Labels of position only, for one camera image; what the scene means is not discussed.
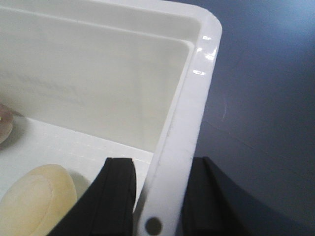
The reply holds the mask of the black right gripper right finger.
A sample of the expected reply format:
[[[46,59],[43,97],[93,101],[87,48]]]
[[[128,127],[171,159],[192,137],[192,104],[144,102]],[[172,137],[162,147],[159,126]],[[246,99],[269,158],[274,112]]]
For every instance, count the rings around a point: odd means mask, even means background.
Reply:
[[[194,157],[181,210],[184,236],[313,236],[244,191],[209,157]]]

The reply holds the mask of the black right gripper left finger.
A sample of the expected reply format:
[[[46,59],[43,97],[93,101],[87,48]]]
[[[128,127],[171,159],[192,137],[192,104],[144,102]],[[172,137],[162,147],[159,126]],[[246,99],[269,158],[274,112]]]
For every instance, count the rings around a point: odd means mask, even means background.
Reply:
[[[136,172],[130,158],[107,158],[98,176],[51,236],[130,236]]]

